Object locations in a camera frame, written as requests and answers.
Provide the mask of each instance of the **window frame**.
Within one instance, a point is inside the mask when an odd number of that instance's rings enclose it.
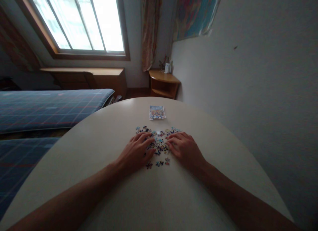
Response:
[[[118,15],[123,38],[124,51],[104,51],[104,50],[72,50],[60,49],[53,36],[41,17],[33,0],[15,0],[23,14],[39,36],[40,40],[50,53],[53,59],[70,60],[125,60],[130,61],[129,44],[126,28],[126,18],[124,1],[117,1]]]

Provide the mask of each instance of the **drawer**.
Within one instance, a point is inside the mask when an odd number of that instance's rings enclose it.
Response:
[[[86,82],[86,78],[83,74],[53,73],[53,75],[61,83],[63,83],[63,82]]]
[[[65,90],[91,89],[88,83],[61,83],[61,86]]]

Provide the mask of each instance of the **finger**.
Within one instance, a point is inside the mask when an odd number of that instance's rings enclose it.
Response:
[[[185,132],[181,132],[181,133],[179,133],[179,134],[181,134],[181,135],[184,136],[185,138],[190,139],[190,136],[189,136],[187,133],[185,133]]]
[[[134,138],[133,138],[133,141],[137,141],[143,134],[145,133],[138,133]]]
[[[167,145],[169,147],[169,150],[172,152],[173,155],[175,155],[176,157],[179,157],[180,156],[180,152],[177,151],[175,149],[175,147],[170,143],[170,142],[167,142]]]
[[[149,146],[151,143],[153,143],[155,141],[155,139],[153,138],[150,138],[150,139],[147,139],[143,144],[142,146],[146,149],[147,146]]]
[[[146,139],[146,137],[150,137],[150,136],[151,136],[151,133],[143,133],[143,134],[138,138],[137,142],[142,143],[142,142]]]
[[[153,157],[153,154],[155,152],[156,152],[155,148],[148,150],[146,153],[146,156],[144,157],[144,163],[147,163]]]
[[[174,134],[171,134],[168,138],[178,138],[180,140],[184,139],[184,136],[182,136],[180,133],[174,133]]]
[[[176,137],[173,137],[173,138],[167,140],[167,142],[169,142],[169,143],[175,143],[175,144],[177,144],[177,145],[180,145],[180,144],[181,144],[181,140],[177,139]]]

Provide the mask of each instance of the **blue plaid bedspread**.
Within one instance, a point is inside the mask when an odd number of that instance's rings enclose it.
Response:
[[[0,220],[33,168],[58,139],[0,141]]]
[[[2,91],[0,134],[54,128],[72,128],[98,111],[112,89]]]

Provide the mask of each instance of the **right hand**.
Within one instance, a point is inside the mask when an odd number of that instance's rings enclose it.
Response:
[[[167,145],[170,151],[190,172],[194,173],[207,164],[192,136],[181,132],[170,135],[168,139]]]

